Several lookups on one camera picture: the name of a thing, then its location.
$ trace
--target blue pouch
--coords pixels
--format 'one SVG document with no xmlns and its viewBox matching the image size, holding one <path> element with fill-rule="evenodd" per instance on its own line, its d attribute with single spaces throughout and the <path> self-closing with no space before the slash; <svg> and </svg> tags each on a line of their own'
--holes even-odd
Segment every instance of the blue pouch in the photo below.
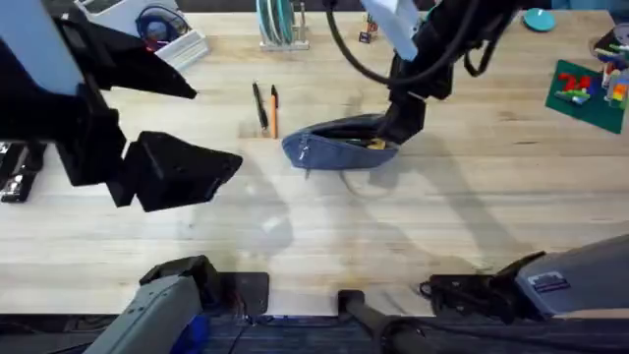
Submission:
<svg viewBox="0 0 629 354">
<path fill-rule="evenodd" d="M 282 147 L 293 166 L 307 169 L 345 170 L 373 168 L 390 160 L 397 145 L 386 142 L 383 149 L 347 143 L 376 138 L 379 114 L 363 114 L 315 124 L 284 138 Z"/>
</svg>

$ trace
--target pencil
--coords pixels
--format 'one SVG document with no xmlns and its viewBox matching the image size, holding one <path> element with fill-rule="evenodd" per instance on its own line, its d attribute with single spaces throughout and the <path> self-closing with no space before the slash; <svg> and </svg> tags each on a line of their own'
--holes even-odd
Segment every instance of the pencil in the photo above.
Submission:
<svg viewBox="0 0 629 354">
<path fill-rule="evenodd" d="M 277 91 L 271 87 L 271 137 L 277 139 Z"/>
</svg>

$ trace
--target label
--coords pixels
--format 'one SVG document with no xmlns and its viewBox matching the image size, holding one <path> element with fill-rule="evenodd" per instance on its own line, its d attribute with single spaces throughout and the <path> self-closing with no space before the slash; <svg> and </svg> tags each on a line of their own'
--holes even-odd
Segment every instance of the label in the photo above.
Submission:
<svg viewBox="0 0 629 354">
<path fill-rule="evenodd" d="M 546 273 L 529 276 L 527 278 L 529 284 L 533 286 L 535 291 L 542 294 L 545 292 L 567 289 L 570 287 L 568 280 L 558 271 L 549 271 Z"/>
</svg>

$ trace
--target cable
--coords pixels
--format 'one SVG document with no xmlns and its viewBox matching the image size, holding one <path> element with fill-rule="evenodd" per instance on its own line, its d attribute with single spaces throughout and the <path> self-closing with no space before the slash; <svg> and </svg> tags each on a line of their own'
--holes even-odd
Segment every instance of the cable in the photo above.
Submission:
<svg viewBox="0 0 629 354">
<path fill-rule="evenodd" d="M 238 335 L 236 336 L 236 338 L 234 338 L 234 341 L 232 342 L 232 346 L 229 347 L 229 351 L 227 352 L 227 354 L 232 354 L 234 353 L 234 350 L 236 349 L 236 345 L 238 345 L 238 342 L 240 341 L 240 338 L 243 336 L 243 334 L 245 334 L 245 332 L 247 331 L 247 329 L 251 328 L 252 326 L 250 324 L 247 324 L 243 327 L 243 329 L 240 330 L 240 332 L 238 333 Z"/>
<path fill-rule="evenodd" d="M 449 64 L 450 60 L 456 54 L 456 51 L 459 49 L 459 47 L 463 43 L 463 39 L 465 38 L 465 35 L 467 34 L 468 30 L 471 27 L 472 20 L 474 19 L 474 15 L 479 9 L 480 3 L 481 3 L 481 0 L 471 0 L 470 5 L 468 6 L 468 9 L 463 17 L 463 21 L 461 22 L 461 26 L 459 27 L 458 31 L 454 35 L 452 42 L 450 43 L 450 45 L 447 46 L 445 53 L 443 53 L 443 55 L 436 62 L 434 62 L 425 71 L 415 76 L 412 76 L 409 78 L 403 78 L 403 79 L 387 78 L 376 72 L 373 72 L 372 70 L 364 66 L 352 54 L 350 49 L 347 47 L 347 45 L 343 41 L 343 38 L 341 37 L 341 34 L 338 31 L 338 27 L 336 26 L 336 21 L 334 20 L 334 10 L 333 10 L 334 5 L 331 1 L 325 5 L 325 15 L 327 17 L 327 24 L 329 25 L 330 31 L 332 32 L 332 38 L 336 42 L 336 45 L 338 46 L 339 50 L 341 51 L 345 59 L 347 59 L 347 61 L 356 70 L 358 70 L 361 74 L 365 75 L 366 77 L 384 85 L 405 86 L 405 85 L 410 85 L 410 84 L 416 84 L 420 81 L 423 81 L 429 78 L 430 76 L 432 76 L 433 74 L 435 74 L 444 65 Z"/>
<path fill-rule="evenodd" d="M 17 327 L 19 329 L 25 330 L 25 331 L 27 331 L 29 333 L 33 333 L 33 334 L 44 334 L 44 333 L 46 333 L 43 330 L 39 330 L 39 329 L 33 328 L 30 325 L 26 325 L 26 324 L 20 324 L 20 323 L 15 323 L 15 322 L 0 322 L 0 326 L 2 326 L 2 325 L 11 325 L 11 326 Z"/>
<path fill-rule="evenodd" d="M 441 331 L 453 333 L 453 334 L 470 335 L 476 338 L 502 340 L 502 341 L 507 341 L 507 342 L 520 343 L 520 344 L 537 345 L 537 346 L 552 348 L 556 350 L 571 350 L 571 351 L 577 351 L 577 352 L 582 352 L 582 353 L 597 353 L 597 354 L 629 352 L 629 348 L 616 349 L 616 348 L 605 348 L 605 347 L 594 347 L 594 346 L 581 346 L 581 345 L 575 345 L 575 344 L 570 344 L 570 343 L 555 342 L 555 341 L 545 340 L 545 339 L 536 339 L 536 338 L 529 338 L 529 337 L 504 335 L 504 334 L 483 333 L 483 332 L 477 332 L 473 330 L 452 328 L 447 325 L 433 324 L 428 321 L 420 320 L 420 319 L 411 319 L 411 321 L 418 324 L 417 330 L 419 331 L 422 331 L 421 325 L 424 325 L 427 327 L 431 327 L 433 329 L 437 329 L 437 330 L 441 330 Z M 396 322 L 407 323 L 408 319 L 401 318 L 400 320 L 393 321 L 387 327 L 391 325 L 396 325 Z"/>
<path fill-rule="evenodd" d="M 67 353 L 67 352 L 69 352 L 71 350 L 77 350 L 77 349 L 83 348 L 83 347 L 87 348 L 87 347 L 91 346 L 92 343 L 93 342 L 76 344 L 76 345 L 72 345 L 72 346 L 69 346 L 69 347 L 57 349 L 57 350 L 54 350 L 54 351 L 51 351 L 51 352 L 46 352 L 45 354 L 62 354 L 62 353 Z"/>
<path fill-rule="evenodd" d="M 270 324 L 275 322 L 275 318 L 270 318 L 266 322 L 256 321 L 256 325 L 262 325 L 267 327 L 278 327 L 278 328 L 338 328 L 348 324 L 352 318 L 345 319 L 343 321 L 336 321 L 331 324 Z"/>
<path fill-rule="evenodd" d="M 162 11 L 165 11 L 169 13 L 170 15 L 174 16 L 175 19 L 168 20 L 164 18 L 163 15 L 152 15 L 152 14 L 145 15 L 144 14 L 147 11 L 150 11 L 153 9 L 160 9 Z M 184 28 L 182 30 L 179 30 L 175 25 L 173 25 L 173 22 L 177 19 L 179 19 L 179 21 L 181 21 L 182 24 L 184 25 Z M 164 25 L 165 39 L 163 41 L 155 40 L 149 37 L 148 31 L 149 31 L 149 26 L 151 24 Z M 188 25 L 188 22 L 186 21 L 186 19 L 184 19 L 181 15 L 179 15 L 177 12 L 167 7 L 160 6 L 160 5 L 150 5 L 150 6 L 145 7 L 136 18 L 136 28 L 138 30 L 138 34 L 140 35 L 140 37 L 146 42 L 149 48 L 153 50 L 157 50 L 161 48 L 165 44 L 174 41 L 175 39 L 179 38 L 182 34 L 192 29 L 190 25 Z"/>
<path fill-rule="evenodd" d="M 170 13 L 171 15 L 174 15 L 176 18 L 178 18 L 179 20 L 181 20 L 182 23 L 184 23 L 184 25 L 186 25 L 187 29 L 190 29 L 190 25 L 188 25 L 188 22 L 186 21 L 186 19 L 184 19 L 183 16 L 181 16 L 179 13 L 165 7 L 165 6 L 161 6 L 161 5 L 150 5 L 150 6 L 146 6 L 138 15 L 138 19 L 142 17 L 142 15 L 144 15 L 144 13 L 148 10 L 151 9 L 162 9 L 164 11 L 166 11 L 167 13 Z"/>
</svg>

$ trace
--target wooden table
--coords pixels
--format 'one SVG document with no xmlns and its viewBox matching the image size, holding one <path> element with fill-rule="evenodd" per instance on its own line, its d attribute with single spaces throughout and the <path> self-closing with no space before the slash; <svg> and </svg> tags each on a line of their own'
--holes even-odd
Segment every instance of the wooden table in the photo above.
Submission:
<svg viewBox="0 0 629 354">
<path fill-rule="evenodd" d="M 116 208 L 104 186 L 72 188 L 55 149 L 29 202 L 0 206 L 0 312 L 118 313 L 152 266 L 207 255 L 219 270 L 264 270 L 269 312 L 332 315 L 336 291 L 361 288 L 389 314 L 428 314 L 409 285 L 440 272 L 493 272 L 537 250 L 564 251 L 629 231 L 629 142 L 543 106 L 557 59 L 597 68 L 589 38 L 605 12 L 558 12 L 550 33 L 515 21 L 488 72 L 457 67 L 454 94 L 431 100 L 425 130 L 373 171 L 291 167 L 259 137 L 252 81 L 279 91 L 280 136 L 387 107 L 308 14 L 312 48 L 263 53 L 254 14 L 192 14 L 211 54 L 185 76 L 195 100 L 114 89 L 129 139 L 164 131 L 240 154 L 205 205 Z M 382 74 L 391 49 L 358 42 L 362 15 L 339 14 L 351 49 Z"/>
</svg>

